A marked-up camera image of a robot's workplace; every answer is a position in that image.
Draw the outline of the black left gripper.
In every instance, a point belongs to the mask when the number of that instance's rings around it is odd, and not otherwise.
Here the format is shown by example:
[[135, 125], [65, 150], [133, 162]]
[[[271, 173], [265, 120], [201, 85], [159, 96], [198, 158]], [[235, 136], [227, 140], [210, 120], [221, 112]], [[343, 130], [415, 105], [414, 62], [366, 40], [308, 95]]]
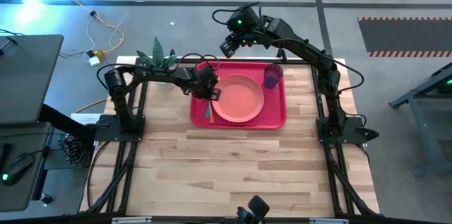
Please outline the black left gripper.
[[187, 69], [190, 79], [185, 81], [181, 89], [185, 95], [191, 94], [194, 98], [217, 101], [221, 89], [213, 89], [213, 70], [205, 67], [200, 71], [196, 68]]

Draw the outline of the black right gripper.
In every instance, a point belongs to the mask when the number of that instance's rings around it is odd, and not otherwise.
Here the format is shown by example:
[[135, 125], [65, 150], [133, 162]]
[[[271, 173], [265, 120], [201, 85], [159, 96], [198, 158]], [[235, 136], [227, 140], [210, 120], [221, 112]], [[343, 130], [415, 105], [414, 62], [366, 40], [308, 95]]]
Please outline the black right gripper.
[[220, 50], [227, 58], [231, 58], [237, 48], [259, 44], [260, 42], [254, 33], [231, 32], [225, 41], [220, 44]]

